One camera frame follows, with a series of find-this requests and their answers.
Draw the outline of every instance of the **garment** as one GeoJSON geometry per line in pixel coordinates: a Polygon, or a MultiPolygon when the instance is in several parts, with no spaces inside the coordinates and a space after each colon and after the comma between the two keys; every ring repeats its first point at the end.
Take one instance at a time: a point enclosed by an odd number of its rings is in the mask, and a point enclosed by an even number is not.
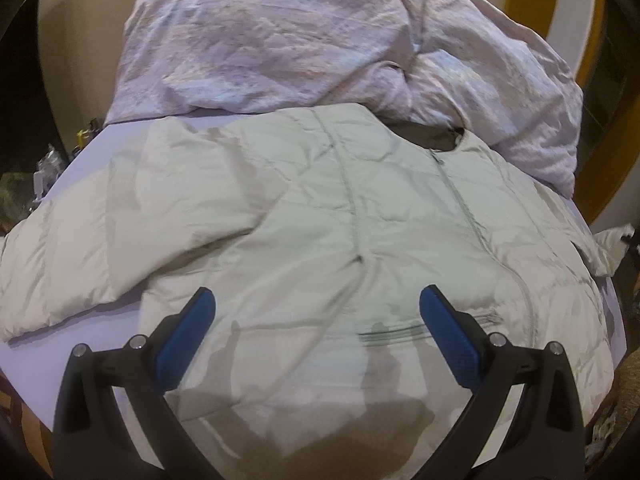
{"type": "Polygon", "coordinates": [[[485,0],[137,0],[107,122],[333,103],[466,128],[573,194],[582,92],[485,0]]]}
{"type": "Polygon", "coordinates": [[[408,478],[469,398],[420,291],[436,284],[516,345],[561,341],[588,420],[613,374],[591,275],[613,273],[632,231],[596,241],[469,131],[435,152],[359,105],[201,132],[166,118],[8,235],[0,333],[145,278],[150,333],[207,286],[216,320],[170,402],[226,478],[408,478]]]}

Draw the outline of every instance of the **white table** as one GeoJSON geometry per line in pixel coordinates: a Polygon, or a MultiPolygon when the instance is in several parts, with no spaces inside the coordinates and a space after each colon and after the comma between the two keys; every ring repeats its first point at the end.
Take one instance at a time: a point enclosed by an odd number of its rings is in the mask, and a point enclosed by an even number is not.
{"type": "MultiPolygon", "coordinates": [[[[182,117],[197,129],[223,126],[242,116],[194,112],[182,117]]],[[[105,130],[74,160],[56,182],[47,199],[104,166],[127,139],[144,131],[152,121],[114,124],[105,130]]],[[[575,205],[568,206],[580,215],[575,205]]],[[[612,319],[612,353],[617,363],[626,352],[622,315],[611,280],[601,289],[612,319]]],[[[66,362],[73,346],[87,343],[94,351],[119,348],[136,334],[142,286],[113,304],[101,305],[63,321],[55,327],[0,343],[0,368],[40,420],[53,428],[53,416],[66,362]]]]}

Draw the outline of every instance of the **blue rubber pad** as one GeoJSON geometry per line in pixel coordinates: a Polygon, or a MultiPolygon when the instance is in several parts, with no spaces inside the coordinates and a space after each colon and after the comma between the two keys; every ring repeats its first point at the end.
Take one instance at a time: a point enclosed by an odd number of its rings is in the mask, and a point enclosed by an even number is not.
{"type": "Polygon", "coordinates": [[[156,385],[162,392],[175,390],[200,343],[216,317],[216,298],[202,289],[171,337],[156,356],[156,385]]]}
{"type": "Polygon", "coordinates": [[[450,307],[430,288],[425,288],[420,294],[420,315],[458,384],[475,393],[482,382],[481,357],[456,322],[450,307]]]}

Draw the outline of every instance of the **metal screw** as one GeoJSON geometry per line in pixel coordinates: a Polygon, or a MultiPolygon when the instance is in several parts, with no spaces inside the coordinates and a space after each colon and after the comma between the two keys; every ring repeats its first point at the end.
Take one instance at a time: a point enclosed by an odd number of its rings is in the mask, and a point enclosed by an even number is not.
{"type": "Polygon", "coordinates": [[[85,345],[84,343],[80,343],[79,345],[74,346],[74,349],[71,351],[71,353],[75,357],[82,357],[86,353],[88,348],[89,347],[87,345],[85,345]]]}
{"type": "Polygon", "coordinates": [[[564,352],[564,348],[558,341],[552,341],[549,343],[549,350],[552,354],[561,355],[564,352]]]}
{"type": "Polygon", "coordinates": [[[129,340],[129,346],[133,349],[140,350],[146,344],[146,336],[135,335],[129,340]]]}
{"type": "Polygon", "coordinates": [[[489,335],[489,343],[492,346],[497,346],[500,348],[501,346],[505,346],[507,344],[507,338],[503,336],[500,332],[494,332],[489,335]]]}

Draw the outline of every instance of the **white puffer jacket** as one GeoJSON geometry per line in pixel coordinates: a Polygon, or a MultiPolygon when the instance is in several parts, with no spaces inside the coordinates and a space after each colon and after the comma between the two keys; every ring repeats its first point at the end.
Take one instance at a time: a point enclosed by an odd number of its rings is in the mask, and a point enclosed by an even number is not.
{"type": "Polygon", "coordinates": [[[435,153],[359,105],[202,132],[168,118],[9,234],[0,329],[55,324],[150,276],[149,333],[207,286],[218,314],[173,401],[226,478],[408,478],[469,398],[420,291],[437,284],[514,344],[561,341],[589,419],[613,374],[591,276],[612,274],[629,232],[584,232],[470,132],[435,153]]]}

